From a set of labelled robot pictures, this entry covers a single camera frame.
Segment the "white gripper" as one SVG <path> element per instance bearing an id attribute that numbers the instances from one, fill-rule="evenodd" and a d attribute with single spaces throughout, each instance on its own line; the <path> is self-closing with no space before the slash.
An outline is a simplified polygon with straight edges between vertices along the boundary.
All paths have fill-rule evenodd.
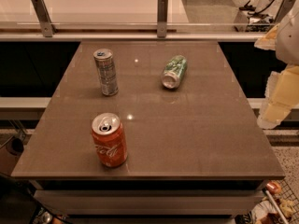
<path id="1" fill-rule="evenodd" d="M 280 25 L 272 27 L 254 43 L 254 47 L 276 50 L 279 60 L 299 64 L 299 8 L 293 8 Z M 299 104 L 299 66 L 287 65 L 280 73 L 272 72 L 264 95 L 257 124 L 262 129 L 274 129 Z"/>

